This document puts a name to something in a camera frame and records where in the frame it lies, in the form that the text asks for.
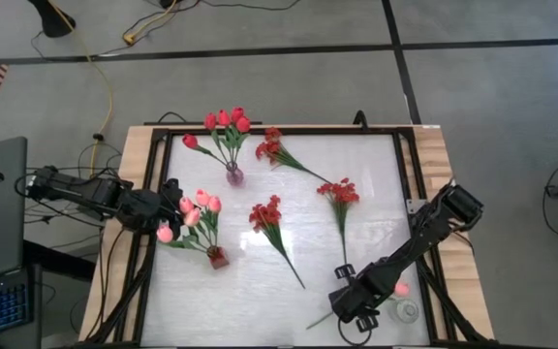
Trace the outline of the red small-blossom flower bunch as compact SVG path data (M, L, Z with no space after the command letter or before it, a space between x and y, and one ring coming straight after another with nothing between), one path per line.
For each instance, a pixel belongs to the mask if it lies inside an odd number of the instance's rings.
M249 222L253 225L254 231L256 233L263 233L269 243L284 258L301 288L305 289L305 285L289 258L283 242L280 228L280 220L282 218L282 214L279 210L280 203L281 199L277 195L272 195L267 204L256 204L252 207L252 211L249 214Z
M359 202L360 196L356 185L345 177L337 183L325 183L317 188L317 193L323 195L330 203L342 246L342 259L348 263L346 249L346 220L350 207Z
M320 179L325 183L329 180L325 179L319 174L306 168L298 160L296 160L290 151L283 146L281 137L283 134L274 127L267 128L264 131L264 141L260 143L255 151L256 158L261 160L263 157L267 158L270 165L281 165L299 170Z

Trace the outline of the pink tulip stems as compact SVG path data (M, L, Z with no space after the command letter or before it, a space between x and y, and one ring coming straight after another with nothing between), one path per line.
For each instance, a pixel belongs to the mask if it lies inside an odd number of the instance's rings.
M282 126L281 141L314 173L337 183L347 177L360 199L348 210L346 249L356 269L390 255L412 235L406 210L409 199L432 200L451 176L441 130L436 126L382 126L361 130L354 125ZM328 294L342 281L334 270L343 262L334 213L317 193L325 182L311 174L274 167L258 160L264 140L257 125L243 143L239 164L245 172L240 186L229 185L212 159L188 149L185 134L212 146L200 126L134 126L128 131L119 174L136 188L158 191L176 178L187 197L199 189L221 199L218 244L230 264L215 270L205 253L159 243L154 234L124 231L110 220L104 231L104 260L94 273L80 329L82 338L95 335L135 276L142 285L128 309L109 327L110 342L130 341L157 349L367 349L420 348L446 336L438 301L415 267L401 278L418 305L413 324L396 322L380 307L379 327L361 333L355 324L340 324L331 312ZM256 233L249 214L272 195L281 199L280 228L289 265L263 233Z

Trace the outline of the clear glass vase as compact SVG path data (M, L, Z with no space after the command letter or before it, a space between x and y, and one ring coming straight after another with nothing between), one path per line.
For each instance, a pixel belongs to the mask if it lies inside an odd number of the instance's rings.
M413 324L419 318L419 307L411 299L392 299L388 313L396 322Z

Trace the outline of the black stand foot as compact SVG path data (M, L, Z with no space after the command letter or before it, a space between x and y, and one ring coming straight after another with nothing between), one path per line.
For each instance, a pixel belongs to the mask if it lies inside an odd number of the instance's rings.
M49 38L61 38L73 32L75 20L49 0L27 0L38 12L44 34Z

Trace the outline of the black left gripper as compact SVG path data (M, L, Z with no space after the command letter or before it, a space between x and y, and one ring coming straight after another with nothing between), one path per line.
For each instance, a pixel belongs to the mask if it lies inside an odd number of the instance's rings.
M179 207L179 202L183 198L183 190L179 186L179 181L176 178L168 179L160 186L159 194L163 197L162 202L169 205L176 216L169 220L169 228L171 229L172 237L179 238L183 225L181 219L182 212Z

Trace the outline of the purple glass vase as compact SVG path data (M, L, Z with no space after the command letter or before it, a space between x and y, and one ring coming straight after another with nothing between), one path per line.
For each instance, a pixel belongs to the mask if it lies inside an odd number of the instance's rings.
M244 180L244 173L235 162L230 162L227 167L226 179L231 186L240 186Z

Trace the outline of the red glass vase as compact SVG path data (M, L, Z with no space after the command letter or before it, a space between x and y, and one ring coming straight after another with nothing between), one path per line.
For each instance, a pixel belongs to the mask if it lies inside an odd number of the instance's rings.
M206 256L209 259L210 265L218 270L230 264L226 250L221 246L209 247L206 251Z

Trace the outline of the laptop computer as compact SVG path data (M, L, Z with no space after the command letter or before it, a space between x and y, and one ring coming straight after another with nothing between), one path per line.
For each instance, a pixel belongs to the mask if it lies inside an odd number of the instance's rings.
M15 190L16 180L25 174L27 140L16 137L0 142L0 274L27 269L33 291L33 321L0 333L0 349L40 349L41 292L35 289L36 269L24 265L24 199Z

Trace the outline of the black desk base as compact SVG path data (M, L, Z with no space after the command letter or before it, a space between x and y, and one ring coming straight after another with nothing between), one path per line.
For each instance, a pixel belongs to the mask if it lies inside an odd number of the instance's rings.
M22 258L24 265L40 265L43 270L90 282L96 264L80 257L25 240Z

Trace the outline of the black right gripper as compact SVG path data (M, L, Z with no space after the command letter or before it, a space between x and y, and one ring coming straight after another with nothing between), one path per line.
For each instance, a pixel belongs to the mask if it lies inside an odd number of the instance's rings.
M345 264L334 275L347 285L328 294L332 312L342 323L356 321L361 333L378 328L377 307L392 295L400 270L392 264L369 264L356 273L352 264Z

